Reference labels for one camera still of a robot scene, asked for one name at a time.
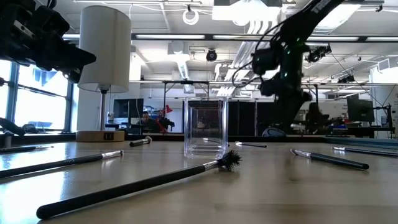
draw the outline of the wooden lamp base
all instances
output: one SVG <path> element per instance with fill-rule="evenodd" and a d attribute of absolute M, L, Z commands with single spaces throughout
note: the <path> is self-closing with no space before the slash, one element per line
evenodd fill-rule
<path fill-rule="evenodd" d="M 76 142 L 121 142 L 124 131 L 78 131 Z"/>

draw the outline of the person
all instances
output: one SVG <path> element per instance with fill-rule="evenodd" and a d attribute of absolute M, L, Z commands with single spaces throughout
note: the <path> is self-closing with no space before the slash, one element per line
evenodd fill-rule
<path fill-rule="evenodd" d="M 316 103 L 310 103 L 305 121 L 307 122 L 305 129 L 310 133 L 316 132 L 322 126 L 322 113 Z"/>
<path fill-rule="evenodd" d="M 138 121 L 137 124 L 141 124 L 144 126 L 143 132 L 146 132 L 146 133 L 159 133 L 160 132 L 159 124 L 154 119 L 149 117 L 149 114 L 147 111 L 144 111 L 142 113 L 142 119 L 141 119 L 141 121 Z"/>

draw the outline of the black bristles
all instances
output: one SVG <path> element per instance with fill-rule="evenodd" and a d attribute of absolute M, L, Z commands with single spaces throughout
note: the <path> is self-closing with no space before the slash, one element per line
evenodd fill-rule
<path fill-rule="evenodd" d="M 242 157 L 238 154 L 238 152 L 234 150 L 230 150 L 226 154 L 223 155 L 221 159 L 218 159 L 218 166 L 225 167 L 228 171 L 232 171 L 236 166 L 239 166 L 242 161 Z"/>

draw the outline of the wooden table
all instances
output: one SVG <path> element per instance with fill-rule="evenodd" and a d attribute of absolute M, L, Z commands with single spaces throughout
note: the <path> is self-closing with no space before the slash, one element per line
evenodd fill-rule
<path fill-rule="evenodd" d="M 124 149 L 123 158 L 0 180 L 0 223 L 37 223 L 46 203 L 164 174 L 207 160 L 185 159 L 182 142 L 58 143 L 0 155 L 0 169 Z M 60 215 L 43 223 L 397 223 L 398 160 L 330 151 L 328 144 L 237 147 L 236 172 L 211 170 L 185 180 Z M 304 149 L 365 162 L 369 171 L 295 157 Z"/>

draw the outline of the acrylic box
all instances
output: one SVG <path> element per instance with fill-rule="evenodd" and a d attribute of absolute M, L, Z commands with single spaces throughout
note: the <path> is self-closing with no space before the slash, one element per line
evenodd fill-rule
<path fill-rule="evenodd" d="M 185 157 L 220 159 L 228 147 L 228 99 L 185 99 Z"/>

